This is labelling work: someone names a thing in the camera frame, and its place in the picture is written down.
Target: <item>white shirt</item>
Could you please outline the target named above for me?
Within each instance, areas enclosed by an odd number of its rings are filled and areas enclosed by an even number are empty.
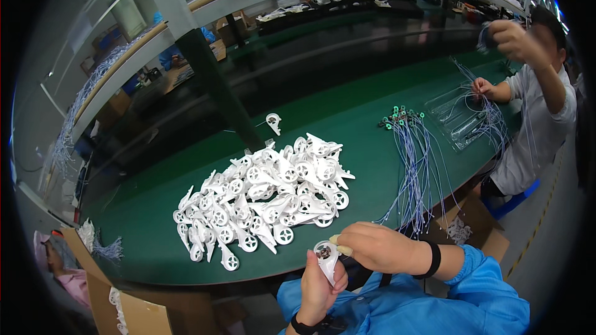
[[[575,121],[577,101],[575,89],[569,81],[565,68],[558,73],[565,87],[565,104],[557,114],[548,111],[542,88],[533,69],[524,65],[505,82],[511,88],[511,100],[523,99],[526,116],[521,129],[511,145],[505,150],[503,160],[490,175],[504,195],[515,195],[528,189],[544,168],[552,163],[567,133]]]

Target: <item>floor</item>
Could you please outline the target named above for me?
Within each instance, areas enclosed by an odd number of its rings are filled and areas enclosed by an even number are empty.
[[[510,241],[501,261],[506,276],[526,248],[553,192],[534,239],[507,279],[519,296],[529,301],[531,319],[538,318],[545,309],[562,274],[585,201],[584,194],[577,189],[573,136],[567,138],[554,163],[544,169],[540,182],[528,199],[500,220],[505,229],[503,235]],[[446,297],[448,287],[436,279],[428,279],[426,290],[437,297]],[[250,296],[240,301],[249,313],[244,320],[247,335],[276,334],[287,325],[272,295]]]

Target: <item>wristwatch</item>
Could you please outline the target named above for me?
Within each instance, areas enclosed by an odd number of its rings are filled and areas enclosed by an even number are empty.
[[[294,314],[291,323],[292,327],[294,328],[294,331],[298,335],[313,335],[317,331],[319,332],[319,334],[321,334],[323,331],[325,334],[340,334],[347,328],[347,326],[343,324],[342,321],[338,321],[337,318],[333,318],[330,315],[326,315],[321,322],[314,326],[307,326],[305,324],[298,323],[298,321],[296,321],[296,315]]]

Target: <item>hair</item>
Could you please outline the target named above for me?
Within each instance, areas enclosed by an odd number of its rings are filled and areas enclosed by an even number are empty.
[[[557,41],[557,50],[565,48],[567,41],[565,40],[565,33],[562,30],[561,23],[558,21],[555,14],[547,10],[544,6],[538,6],[532,11],[532,25],[543,25],[548,27],[555,40]]]

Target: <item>green table surface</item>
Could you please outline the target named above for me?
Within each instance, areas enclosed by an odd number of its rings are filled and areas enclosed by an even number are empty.
[[[505,75],[499,66],[501,56],[492,52],[457,55],[458,61],[493,83]],[[228,247],[239,258],[236,271],[226,271],[220,263],[221,250],[216,247],[211,263],[206,258],[192,262],[176,231],[172,213],[190,185],[200,187],[213,169],[222,172],[229,159],[241,158],[244,146],[233,133],[220,132],[182,152],[165,158],[151,168],[122,183],[83,210],[96,230],[101,229],[104,245],[121,235],[124,257],[119,262],[97,258],[101,269],[116,281],[164,285],[198,285],[257,279],[301,268],[307,249],[338,234],[356,221],[381,217],[396,196],[403,165],[393,135],[378,126],[394,105],[406,105],[424,111],[424,103],[451,90],[464,81],[448,58],[429,60],[376,74],[342,86],[293,101],[273,111],[280,115],[281,136],[267,125],[257,129],[263,138],[276,141],[277,150],[292,145],[309,132],[327,141],[343,144],[340,163],[355,180],[346,180],[349,205],[340,211],[331,226],[294,227],[294,241],[278,246],[274,255],[262,243],[253,253],[243,252],[237,242]],[[501,106],[510,131],[519,123],[509,105]],[[260,123],[264,116],[254,119]],[[455,190],[474,175],[494,154],[488,139],[479,138],[464,151],[456,152],[440,133],[438,126],[426,119],[428,129],[440,142],[449,181]],[[443,193],[450,191],[442,171]],[[432,202],[440,200],[433,190]],[[385,223],[398,227],[394,212]]]

